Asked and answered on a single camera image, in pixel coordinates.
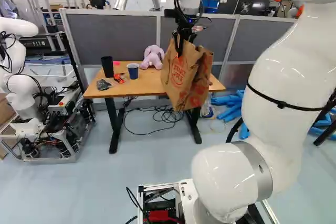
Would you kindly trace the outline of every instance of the brown paper bag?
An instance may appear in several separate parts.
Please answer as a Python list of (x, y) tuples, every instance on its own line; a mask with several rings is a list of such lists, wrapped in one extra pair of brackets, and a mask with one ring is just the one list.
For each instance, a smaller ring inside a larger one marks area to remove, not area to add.
[(178, 58), (171, 39), (161, 70), (161, 82), (175, 111), (201, 106), (208, 94), (213, 54), (184, 41)]

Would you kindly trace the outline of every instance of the gray floor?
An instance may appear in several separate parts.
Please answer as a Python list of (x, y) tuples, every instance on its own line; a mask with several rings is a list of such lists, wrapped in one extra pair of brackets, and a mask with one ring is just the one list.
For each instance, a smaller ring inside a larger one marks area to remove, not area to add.
[[(161, 127), (151, 112), (132, 112), (129, 128), (145, 133)], [(123, 224), (135, 215), (125, 187), (176, 182), (190, 178), (195, 153), (224, 143), (230, 125), (201, 120), (203, 144), (194, 144), (185, 121), (172, 130), (150, 136), (122, 131), (119, 150), (108, 154), (112, 129), (107, 112), (98, 112), (97, 125), (75, 164), (29, 165), (7, 157), (0, 163), (0, 223)], [(335, 223), (336, 142), (322, 147), (307, 137), (302, 173), (293, 187), (269, 199), (280, 223)]]

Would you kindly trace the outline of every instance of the white robot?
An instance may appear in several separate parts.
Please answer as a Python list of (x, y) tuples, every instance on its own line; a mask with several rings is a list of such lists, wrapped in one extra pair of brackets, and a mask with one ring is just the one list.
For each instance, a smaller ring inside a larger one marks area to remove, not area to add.
[[(180, 1), (188, 9), (200, 3)], [(193, 223), (233, 223), (248, 205), (298, 177), (303, 141), (336, 87), (336, 0), (297, 1), (304, 1), (303, 14), (250, 74), (242, 107), (250, 137), (204, 149), (193, 159), (193, 183), (207, 213), (191, 210)]]
[(0, 88), (7, 95), (13, 109), (22, 119), (37, 118), (37, 108), (33, 98), (37, 89), (35, 81), (26, 75), (20, 74), (24, 68), (26, 48), (19, 42), (18, 36), (32, 37), (38, 34), (38, 28), (33, 23), (0, 17), (0, 33), (3, 57), (0, 57)]

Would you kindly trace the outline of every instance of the plush toy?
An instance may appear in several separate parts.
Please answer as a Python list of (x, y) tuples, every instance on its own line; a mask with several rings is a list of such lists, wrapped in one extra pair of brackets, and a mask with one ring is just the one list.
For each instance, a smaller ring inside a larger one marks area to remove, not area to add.
[(157, 70), (162, 69), (162, 60), (164, 58), (164, 51), (157, 45), (152, 45), (146, 48), (144, 53), (144, 60), (140, 64), (141, 69), (147, 69), (154, 65)]

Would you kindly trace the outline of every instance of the black tumbler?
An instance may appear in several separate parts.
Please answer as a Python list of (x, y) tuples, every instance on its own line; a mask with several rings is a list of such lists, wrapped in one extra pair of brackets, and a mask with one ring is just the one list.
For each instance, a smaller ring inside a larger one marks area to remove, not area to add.
[(113, 78), (113, 58), (111, 56), (101, 57), (101, 64), (103, 65), (106, 78)]

